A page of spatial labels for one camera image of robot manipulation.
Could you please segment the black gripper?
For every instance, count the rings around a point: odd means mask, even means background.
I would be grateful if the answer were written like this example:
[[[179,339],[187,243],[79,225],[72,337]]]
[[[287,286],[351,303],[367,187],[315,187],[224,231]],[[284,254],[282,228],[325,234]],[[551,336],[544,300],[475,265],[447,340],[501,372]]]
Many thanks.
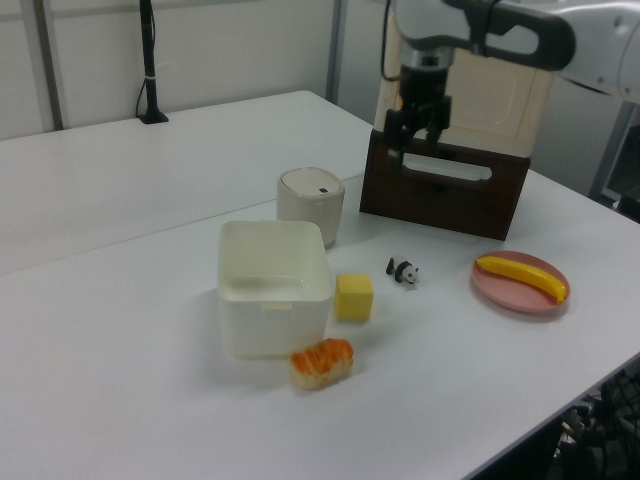
[[[401,109],[385,115],[383,142],[394,161],[402,161],[404,148],[413,138],[413,126],[426,126],[426,144],[436,151],[442,132],[450,126],[451,97],[446,94],[448,69],[401,68]]]

